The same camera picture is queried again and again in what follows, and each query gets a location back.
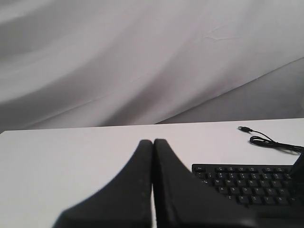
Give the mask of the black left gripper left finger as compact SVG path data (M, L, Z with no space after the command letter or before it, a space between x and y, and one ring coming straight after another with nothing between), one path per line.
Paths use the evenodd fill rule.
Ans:
M122 170L101 190L64 210L55 228L150 228L153 143L141 140Z

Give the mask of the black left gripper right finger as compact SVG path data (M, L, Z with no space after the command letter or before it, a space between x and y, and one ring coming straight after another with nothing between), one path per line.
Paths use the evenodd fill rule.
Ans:
M165 139L153 147L153 193L159 228L257 228L254 212L203 184Z

